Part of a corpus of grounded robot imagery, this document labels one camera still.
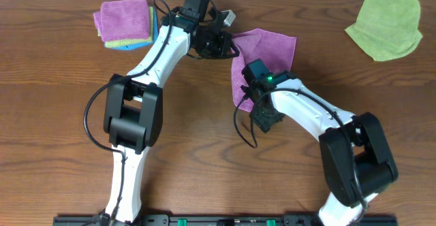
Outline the purple microfiber cloth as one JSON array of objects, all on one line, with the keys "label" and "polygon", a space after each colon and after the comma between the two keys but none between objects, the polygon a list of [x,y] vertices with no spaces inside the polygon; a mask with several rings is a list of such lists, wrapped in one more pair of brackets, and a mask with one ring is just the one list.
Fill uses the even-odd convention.
[{"label": "purple microfiber cloth", "polygon": [[241,89],[242,86],[247,86],[242,75],[243,68],[252,61],[261,59],[273,73],[291,70],[297,38],[257,28],[236,33],[233,39],[240,52],[238,57],[232,59],[231,66],[233,102],[240,110],[250,112],[253,102],[243,101],[245,94]]}]

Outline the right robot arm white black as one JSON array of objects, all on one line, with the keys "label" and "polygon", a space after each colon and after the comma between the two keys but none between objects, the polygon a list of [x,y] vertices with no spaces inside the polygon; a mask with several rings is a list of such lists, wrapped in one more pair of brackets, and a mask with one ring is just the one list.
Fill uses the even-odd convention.
[{"label": "right robot arm white black", "polygon": [[399,172],[378,118],[355,115],[310,91],[290,72],[243,74],[254,102],[251,124],[267,132],[288,116],[320,145],[330,194],[317,213],[322,225],[378,225],[366,219],[369,203],[387,189]]}]

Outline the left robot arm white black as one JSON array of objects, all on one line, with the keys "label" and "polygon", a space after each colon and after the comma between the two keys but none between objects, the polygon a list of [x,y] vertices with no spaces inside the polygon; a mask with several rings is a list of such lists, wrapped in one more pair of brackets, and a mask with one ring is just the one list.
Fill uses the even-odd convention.
[{"label": "left robot arm white black", "polygon": [[100,225],[137,225],[144,164],[163,125],[163,87],[191,49],[200,59],[230,59],[239,51],[225,31],[236,18],[212,0],[185,0],[161,18],[157,39],[126,76],[113,75],[107,89],[104,131],[114,158],[109,202]]}]

